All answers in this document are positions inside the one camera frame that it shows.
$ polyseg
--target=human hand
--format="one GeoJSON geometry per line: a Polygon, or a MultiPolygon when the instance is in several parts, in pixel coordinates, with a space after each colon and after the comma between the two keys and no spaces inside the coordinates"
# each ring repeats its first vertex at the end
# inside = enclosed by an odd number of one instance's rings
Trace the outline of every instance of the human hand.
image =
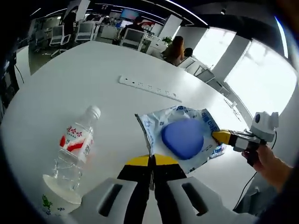
{"type": "MultiPolygon", "coordinates": [[[[278,192],[281,191],[292,168],[277,158],[267,145],[260,145],[257,154],[259,160],[253,165],[253,168],[278,192]]],[[[243,151],[242,156],[247,158],[248,152],[243,151]]]]}

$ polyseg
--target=blue sponge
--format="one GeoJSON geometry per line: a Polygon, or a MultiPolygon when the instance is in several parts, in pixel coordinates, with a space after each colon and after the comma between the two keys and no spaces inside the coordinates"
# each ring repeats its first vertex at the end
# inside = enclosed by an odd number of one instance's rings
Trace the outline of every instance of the blue sponge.
{"type": "Polygon", "coordinates": [[[197,155],[204,145],[203,128],[196,119],[183,119],[167,125],[162,131],[163,143],[180,159],[197,155]]]}

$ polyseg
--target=power strip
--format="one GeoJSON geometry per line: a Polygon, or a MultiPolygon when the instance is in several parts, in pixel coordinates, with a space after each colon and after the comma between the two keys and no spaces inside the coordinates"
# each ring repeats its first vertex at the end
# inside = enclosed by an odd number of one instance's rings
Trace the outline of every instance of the power strip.
{"type": "Polygon", "coordinates": [[[178,102],[182,102],[178,98],[178,95],[176,93],[169,92],[167,90],[163,90],[161,88],[154,87],[150,84],[145,84],[142,81],[137,81],[137,80],[133,80],[133,79],[121,76],[120,80],[119,80],[119,83],[124,84],[124,85],[128,85],[128,86],[132,86],[132,87],[135,87],[137,89],[145,90],[147,92],[152,92],[154,94],[157,94],[157,95],[160,95],[160,96],[163,96],[163,97],[174,99],[178,102]]]}

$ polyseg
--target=potted plant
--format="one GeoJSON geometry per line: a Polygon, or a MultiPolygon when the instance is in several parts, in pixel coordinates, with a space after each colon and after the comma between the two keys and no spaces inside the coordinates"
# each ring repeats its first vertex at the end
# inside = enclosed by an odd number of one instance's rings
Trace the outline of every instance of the potted plant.
{"type": "Polygon", "coordinates": [[[168,46],[171,45],[171,43],[172,43],[172,39],[171,39],[170,36],[164,37],[164,38],[162,39],[162,41],[163,41],[164,43],[166,43],[168,46]]]}

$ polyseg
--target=white round table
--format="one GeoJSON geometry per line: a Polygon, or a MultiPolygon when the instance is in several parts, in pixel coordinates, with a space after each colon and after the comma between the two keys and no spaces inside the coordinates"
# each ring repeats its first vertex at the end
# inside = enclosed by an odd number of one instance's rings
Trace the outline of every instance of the white round table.
{"type": "MultiPolygon", "coordinates": [[[[108,177],[117,177],[126,161],[148,153],[134,114],[184,105],[209,110],[219,128],[247,128],[213,88],[162,60],[128,48],[87,42],[52,59],[17,92],[1,125],[8,162],[23,192],[33,204],[42,174],[51,174],[65,128],[89,105],[101,116],[95,133],[96,156],[82,177],[84,194],[108,177]],[[119,76],[138,78],[179,95],[182,103],[118,83],[119,76]]],[[[220,194],[229,209],[254,174],[240,153],[228,148],[189,174],[220,194]]],[[[146,223],[161,222],[150,194],[146,223]]]]}

